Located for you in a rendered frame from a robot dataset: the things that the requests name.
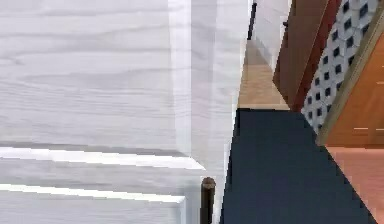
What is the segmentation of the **white wooden door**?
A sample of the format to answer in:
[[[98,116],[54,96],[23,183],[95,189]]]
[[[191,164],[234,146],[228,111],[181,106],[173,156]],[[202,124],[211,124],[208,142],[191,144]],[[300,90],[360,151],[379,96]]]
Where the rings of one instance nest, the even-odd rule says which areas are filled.
[[[0,0],[0,224],[219,224],[253,0]]]

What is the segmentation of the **brown wooden door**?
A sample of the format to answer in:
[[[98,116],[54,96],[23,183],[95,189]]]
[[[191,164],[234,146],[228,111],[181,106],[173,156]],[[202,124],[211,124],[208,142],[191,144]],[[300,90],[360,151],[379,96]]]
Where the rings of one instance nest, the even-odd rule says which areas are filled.
[[[341,0],[292,0],[273,82],[299,112],[336,20]]]

